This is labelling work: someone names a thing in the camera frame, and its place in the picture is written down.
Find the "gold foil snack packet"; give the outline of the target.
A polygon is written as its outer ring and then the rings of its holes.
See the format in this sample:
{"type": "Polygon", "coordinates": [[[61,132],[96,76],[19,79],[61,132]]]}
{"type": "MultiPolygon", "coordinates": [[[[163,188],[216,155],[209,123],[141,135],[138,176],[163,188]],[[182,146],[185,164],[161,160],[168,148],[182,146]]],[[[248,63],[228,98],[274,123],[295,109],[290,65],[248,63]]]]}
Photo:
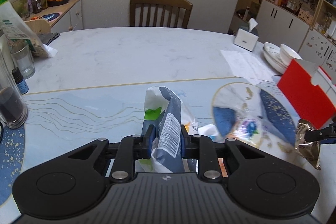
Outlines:
{"type": "Polygon", "coordinates": [[[295,134],[295,152],[306,159],[316,170],[321,170],[319,153],[321,149],[320,141],[306,141],[307,133],[316,128],[305,119],[300,119],[297,124],[295,134]]]}

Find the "dark blue white bag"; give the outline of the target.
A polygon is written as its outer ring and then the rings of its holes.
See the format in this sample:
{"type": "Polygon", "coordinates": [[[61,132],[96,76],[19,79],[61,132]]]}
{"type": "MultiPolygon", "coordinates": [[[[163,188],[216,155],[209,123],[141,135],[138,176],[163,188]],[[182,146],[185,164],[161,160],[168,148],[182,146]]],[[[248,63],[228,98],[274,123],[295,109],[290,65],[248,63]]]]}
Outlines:
{"type": "Polygon", "coordinates": [[[181,126],[194,135],[198,132],[198,120],[183,100],[165,86],[152,86],[146,91],[145,116],[142,134],[154,126],[154,138],[149,159],[139,160],[144,172],[180,173],[195,172],[197,161],[183,159],[181,126]]]}

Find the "red cardboard box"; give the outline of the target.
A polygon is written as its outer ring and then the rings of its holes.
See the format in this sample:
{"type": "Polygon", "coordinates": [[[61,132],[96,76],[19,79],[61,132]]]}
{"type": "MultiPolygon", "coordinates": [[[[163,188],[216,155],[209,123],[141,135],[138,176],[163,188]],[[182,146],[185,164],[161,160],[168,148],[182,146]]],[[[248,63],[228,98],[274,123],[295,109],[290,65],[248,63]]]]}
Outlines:
{"type": "Polygon", "coordinates": [[[277,86],[299,117],[315,128],[335,121],[335,80],[319,65],[292,59],[277,86]]]}

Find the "blueberry bread packet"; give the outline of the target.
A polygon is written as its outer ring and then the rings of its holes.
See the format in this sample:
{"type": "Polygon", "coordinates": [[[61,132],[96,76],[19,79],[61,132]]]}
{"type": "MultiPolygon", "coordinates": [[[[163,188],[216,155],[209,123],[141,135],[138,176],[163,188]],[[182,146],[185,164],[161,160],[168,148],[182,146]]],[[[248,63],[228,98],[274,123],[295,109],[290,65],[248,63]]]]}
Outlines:
{"type": "Polygon", "coordinates": [[[226,135],[226,138],[238,139],[255,148],[260,148],[264,142],[272,147],[272,141],[282,137],[280,131],[266,117],[255,116],[246,111],[235,112],[233,125],[226,135]]]}

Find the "white ceramic bowl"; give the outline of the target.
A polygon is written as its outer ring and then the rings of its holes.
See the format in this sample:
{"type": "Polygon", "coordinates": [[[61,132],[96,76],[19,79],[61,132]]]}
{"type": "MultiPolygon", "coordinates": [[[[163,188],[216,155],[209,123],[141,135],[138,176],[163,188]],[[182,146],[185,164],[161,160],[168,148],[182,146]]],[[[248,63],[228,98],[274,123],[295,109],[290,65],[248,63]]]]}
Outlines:
{"type": "Polygon", "coordinates": [[[291,47],[285,44],[281,44],[280,45],[280,59],[286,66],[289,66],[289,64],[291,63],[293,59],[301,60],[302,57],[296,51],[291,49],[291,47]]]}

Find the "stacked white plates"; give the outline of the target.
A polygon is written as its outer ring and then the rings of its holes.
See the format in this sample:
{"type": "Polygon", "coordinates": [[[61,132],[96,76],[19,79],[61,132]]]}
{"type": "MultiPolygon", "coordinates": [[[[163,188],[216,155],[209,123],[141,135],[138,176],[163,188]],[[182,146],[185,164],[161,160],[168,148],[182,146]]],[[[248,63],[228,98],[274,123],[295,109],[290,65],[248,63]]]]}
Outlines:
{"type": "Polygon", "coordinates": [[[288,66],[285,65],[280,58],[280,47],[272,43],[265,42],[263,53],[266,61],[271,65],[271,67],[283,75],[288,66]]]}

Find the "white paper sheets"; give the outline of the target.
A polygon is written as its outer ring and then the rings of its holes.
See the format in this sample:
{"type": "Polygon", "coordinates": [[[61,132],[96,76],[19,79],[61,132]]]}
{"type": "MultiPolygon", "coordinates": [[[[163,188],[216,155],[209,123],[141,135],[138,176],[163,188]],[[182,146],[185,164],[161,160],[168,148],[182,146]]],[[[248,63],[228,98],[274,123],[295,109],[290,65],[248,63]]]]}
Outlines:
{"type": "Polygon", "coordinates": [[[257,85],[261,82],[272,83],[273,77],[277,75],[263,61],[260,61],[250,53],[226,50],[221,50],[220,52],[230,66],[233,75],[246,79],[252,85],[257,85]]]}

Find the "white tissue box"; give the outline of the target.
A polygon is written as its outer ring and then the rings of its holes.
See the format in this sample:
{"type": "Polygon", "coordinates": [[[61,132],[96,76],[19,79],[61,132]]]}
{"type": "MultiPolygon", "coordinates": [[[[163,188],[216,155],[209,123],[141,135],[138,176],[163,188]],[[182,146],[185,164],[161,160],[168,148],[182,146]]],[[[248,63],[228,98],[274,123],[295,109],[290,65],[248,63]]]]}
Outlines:
{"type": "Polygon", "coordinates": [[[251,18],[248,23],[244,22],[236,32],[234,45],[252,52],[259,39],[259,33],[256,30],[257,25],[258,23],[254,18],[251,18]]]}

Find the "tall glass jar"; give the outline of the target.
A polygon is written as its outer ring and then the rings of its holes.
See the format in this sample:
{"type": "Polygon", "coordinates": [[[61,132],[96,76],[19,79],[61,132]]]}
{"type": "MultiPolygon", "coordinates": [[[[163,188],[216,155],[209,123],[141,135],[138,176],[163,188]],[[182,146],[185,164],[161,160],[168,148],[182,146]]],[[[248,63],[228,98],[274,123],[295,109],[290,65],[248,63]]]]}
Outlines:
{"type": "Polygon", "coordinates": [[[14,69],[14,63],[10,55],[7,38],[1,30],[1,121],[9,128],[19,128],[28,117],[28,108],[10,69],[14,69]]]}

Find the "small blue bottle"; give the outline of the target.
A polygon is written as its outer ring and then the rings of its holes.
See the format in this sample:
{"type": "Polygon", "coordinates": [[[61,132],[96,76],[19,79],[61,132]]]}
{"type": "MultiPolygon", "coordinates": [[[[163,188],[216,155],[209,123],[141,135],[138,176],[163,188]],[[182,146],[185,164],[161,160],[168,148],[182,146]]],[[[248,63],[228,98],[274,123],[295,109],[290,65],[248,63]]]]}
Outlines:
{"type": "Polygon", "coordinates": [[[25,81],[25,78],[23,77],[23,75],[21,74],[19,68],[14,68],[11,71],[11,74],[14,78],[14,82],[16,83],[19,91],[21,94],[26,94],[29,91],[29,87],[25,81]]]}

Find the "small drinking glass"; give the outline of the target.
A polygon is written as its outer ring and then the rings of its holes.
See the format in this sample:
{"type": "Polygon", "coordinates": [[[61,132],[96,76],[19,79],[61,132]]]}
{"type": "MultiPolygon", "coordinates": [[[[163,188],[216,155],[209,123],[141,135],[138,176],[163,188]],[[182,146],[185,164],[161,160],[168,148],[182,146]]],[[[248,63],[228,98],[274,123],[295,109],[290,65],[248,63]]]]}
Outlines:
{"type": "Polygon", "coordinates": [[[35,73],[35,67],[29,44],[24,40],[18,40],[13,44],[10,53],[22,76],[25,79],[32,77],[35,73]]]}

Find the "white sideboard cabinet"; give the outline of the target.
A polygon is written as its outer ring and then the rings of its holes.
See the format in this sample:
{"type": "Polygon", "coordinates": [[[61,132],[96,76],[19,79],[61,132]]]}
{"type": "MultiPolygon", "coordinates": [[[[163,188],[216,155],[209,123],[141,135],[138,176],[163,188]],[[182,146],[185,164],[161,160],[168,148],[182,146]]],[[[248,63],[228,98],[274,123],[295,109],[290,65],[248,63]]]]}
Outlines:
{"type": "Polygon", "coordinates": [[[40,19],[49,23],[52,32],[83,30],[81,0],[70,0],[64,5],[49,7],[40,13],[33,14],[26,22],[36,22],[40,19]]]}

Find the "wooden chair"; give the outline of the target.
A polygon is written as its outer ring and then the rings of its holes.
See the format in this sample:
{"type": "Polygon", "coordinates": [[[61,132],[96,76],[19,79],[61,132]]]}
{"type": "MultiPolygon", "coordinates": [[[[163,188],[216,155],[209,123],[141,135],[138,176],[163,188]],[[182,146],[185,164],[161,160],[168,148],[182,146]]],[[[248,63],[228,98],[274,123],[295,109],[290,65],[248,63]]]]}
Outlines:
{"type": "Polygon", "coordinates": [[[187,28],[192,9],[187,0],[130,0],[129,25],[187,28]]]}

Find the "green white snack bag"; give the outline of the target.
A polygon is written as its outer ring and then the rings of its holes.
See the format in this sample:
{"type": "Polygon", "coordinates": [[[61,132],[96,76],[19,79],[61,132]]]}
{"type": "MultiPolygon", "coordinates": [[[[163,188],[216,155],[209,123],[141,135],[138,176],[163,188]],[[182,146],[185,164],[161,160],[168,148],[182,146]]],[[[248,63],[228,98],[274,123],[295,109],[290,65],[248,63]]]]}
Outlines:
{"type": "Polygon", "coordinates": [[[1,30],[7,38],[10,49],[18,40],[24,40],[34,56],[52,58],[58,53],[56,49],[42,43],[37,34],[14,10],[9,0],[1,0],[1,30]]]}

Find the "white wall cabinet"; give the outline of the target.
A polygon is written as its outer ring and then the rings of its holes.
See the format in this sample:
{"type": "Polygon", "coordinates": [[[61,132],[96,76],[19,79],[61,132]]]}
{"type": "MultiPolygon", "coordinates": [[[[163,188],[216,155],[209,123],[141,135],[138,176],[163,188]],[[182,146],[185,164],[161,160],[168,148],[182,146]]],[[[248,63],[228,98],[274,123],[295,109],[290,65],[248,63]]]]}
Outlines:
{"type": "Polygon", "coordinates": [[[335,38],[329,25],[335,6],[327,0],[238,0],[229,34],[236,34],[251,18],[258,22],[262,43],[286,44],[318,65],[333,58],[335,38]]]}

